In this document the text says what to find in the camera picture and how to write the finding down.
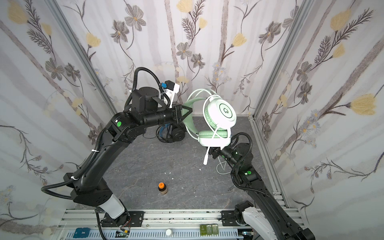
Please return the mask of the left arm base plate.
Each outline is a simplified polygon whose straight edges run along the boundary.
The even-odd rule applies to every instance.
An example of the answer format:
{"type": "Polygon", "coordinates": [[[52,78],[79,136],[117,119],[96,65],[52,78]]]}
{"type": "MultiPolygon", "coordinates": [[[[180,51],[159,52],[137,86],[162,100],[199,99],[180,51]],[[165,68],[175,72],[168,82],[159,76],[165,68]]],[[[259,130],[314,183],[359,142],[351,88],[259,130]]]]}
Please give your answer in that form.
{"type": "Polygon", "coordinates": [[[102,227],[141,227],[144,220],[144,211],[125,211],[121,216],[113,219],[109,214],[101,220],[102,227]]]}

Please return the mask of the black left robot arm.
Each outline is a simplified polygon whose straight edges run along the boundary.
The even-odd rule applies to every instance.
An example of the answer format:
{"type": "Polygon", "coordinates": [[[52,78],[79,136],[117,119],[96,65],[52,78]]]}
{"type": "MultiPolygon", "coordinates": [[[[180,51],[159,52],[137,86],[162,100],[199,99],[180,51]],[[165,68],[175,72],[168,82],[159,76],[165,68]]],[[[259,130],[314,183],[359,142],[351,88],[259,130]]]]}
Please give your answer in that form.
{"type": "Polygon", "coordinates": [[[179,124],[192,113],[186,105],[172,105],[163,90],[142,87],[133,90],[124,111],[115,114],[100,132],[95,148],[82,166],[67,174],[73,202],[98,207],[110,218],[118,219],[128,211],[103,179],[104,174],[120,153],[146,129],[165,124],[179,124]]]}

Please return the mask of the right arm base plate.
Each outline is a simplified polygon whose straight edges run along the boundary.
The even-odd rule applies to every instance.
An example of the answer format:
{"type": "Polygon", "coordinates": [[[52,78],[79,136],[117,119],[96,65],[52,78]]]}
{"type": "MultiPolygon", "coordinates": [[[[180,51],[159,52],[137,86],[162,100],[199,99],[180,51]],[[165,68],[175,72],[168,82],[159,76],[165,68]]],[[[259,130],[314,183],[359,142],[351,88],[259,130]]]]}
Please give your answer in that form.
{"type": "Polygon", "coordinates": [[[260,226],[260,218],[255,216],[253,208],[247,208],[245,210],[223,210],[221,211],[222,225],[224,227],[256,227],[260,226]]]}

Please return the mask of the mint green headphones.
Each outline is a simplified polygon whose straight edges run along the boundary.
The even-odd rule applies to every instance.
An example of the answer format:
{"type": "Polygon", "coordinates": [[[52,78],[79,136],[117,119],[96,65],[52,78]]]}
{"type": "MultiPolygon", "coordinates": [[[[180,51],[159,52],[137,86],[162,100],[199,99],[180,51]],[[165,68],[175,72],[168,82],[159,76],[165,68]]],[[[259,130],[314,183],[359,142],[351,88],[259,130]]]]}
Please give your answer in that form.
{"type": "Polygon", "coordinates": [[[203,147],[224,148],[231,143],[231,128],[237,122],[234,108],[220,97],[214,90],[197,89],[193,91],[183,106],[191,107],[194,103],[203,102],[202,114],[209,129],[199,131],[193,122],[192,113],[183,120],[189,135],[203,147]]]}

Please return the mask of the black blue headphones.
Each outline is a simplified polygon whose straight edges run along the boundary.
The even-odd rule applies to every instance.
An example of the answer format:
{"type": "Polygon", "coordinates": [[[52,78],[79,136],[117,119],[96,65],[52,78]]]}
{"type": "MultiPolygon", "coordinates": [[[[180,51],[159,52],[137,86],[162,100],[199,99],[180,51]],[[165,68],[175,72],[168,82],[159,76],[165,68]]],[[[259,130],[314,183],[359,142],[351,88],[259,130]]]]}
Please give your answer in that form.
{"type": "Polygon", "coordinates": [[[171,144],[181,142],[185,138],[186,132],[184,124],[165,124],[158,127],[156,136],[160,142],[171,144]]]}

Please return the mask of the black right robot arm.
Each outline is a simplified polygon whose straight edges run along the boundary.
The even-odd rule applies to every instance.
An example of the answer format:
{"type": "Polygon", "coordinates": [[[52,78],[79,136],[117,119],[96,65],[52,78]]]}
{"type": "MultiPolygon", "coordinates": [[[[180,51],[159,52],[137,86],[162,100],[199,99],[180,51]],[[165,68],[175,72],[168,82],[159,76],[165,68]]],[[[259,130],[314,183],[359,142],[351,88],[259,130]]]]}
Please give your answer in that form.
{"type": "Polygon", "coordinates": [[[314,240],[310,229],[303,229],[279,205],[267,189],[262,177],[252,165],[252,144],[240,143],[223,149],[213,147],[208,154],[214,159],[223,157],[232,167],[230,176],[234,186],[245,191],[259,210],[251,203],[236,206],[237,221],[252,227],[264,240],[314,240]]]}

